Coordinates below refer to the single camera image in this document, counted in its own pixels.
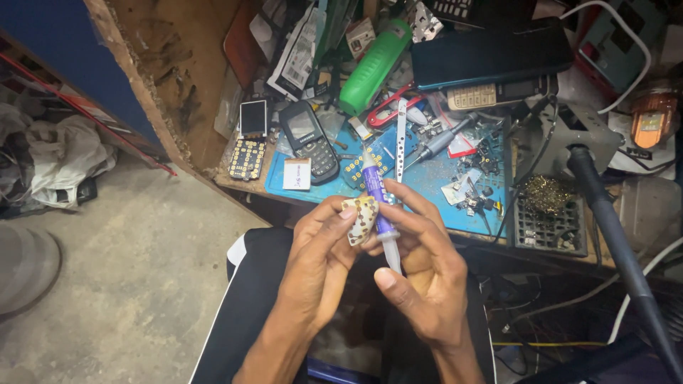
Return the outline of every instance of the purple label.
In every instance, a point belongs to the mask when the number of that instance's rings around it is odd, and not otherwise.
[[[385,189],[379,170],[380,168],[376,165],[367,167],[363,170],[365,188],[367,189],[367,194],[374,197],[378,202],[389,203],[387,190]],[[396,231],[393,225],[391,225],[391,222],[387,220],[386,217],[382,216],[381,213],[377,215],[376,225],[378,234]]]

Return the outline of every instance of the metal ruler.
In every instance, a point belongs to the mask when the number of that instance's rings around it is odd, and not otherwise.
[[[398,123],[396,124],[396,181],[403,181],[403,161],[406,154],[406,106],[404,98],[398,100]]]

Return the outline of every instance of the blue wall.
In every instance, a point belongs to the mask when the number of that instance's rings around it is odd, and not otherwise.
[[[0,0],[0,28],[164,152],[83,0]]]

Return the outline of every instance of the black pants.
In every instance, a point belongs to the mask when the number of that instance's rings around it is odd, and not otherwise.
[[[293,233],[287,228],[262,228],[245,234],[247,253],[231,278],[191,384],[232,381],[275,304],[292,239]],[[228,273],[232,274],[229,262]],[[494,384],[493,356],[479,284],[473,277],[467,283],[467,318],[477,360],[486,383]],[[389,307],[382,343],[382,383],[438,383],[429,347],[417,337],[405,316]],[[304,359],[294,383],[306,382]]]

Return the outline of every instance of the green plastic bottle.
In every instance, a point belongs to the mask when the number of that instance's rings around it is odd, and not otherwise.
[[[342,87],[339,95],[342,111],[358,116],[372,104],[412,36],[413,32],[404,21],[393,19],[389,22],[389,27],[377,36]]]

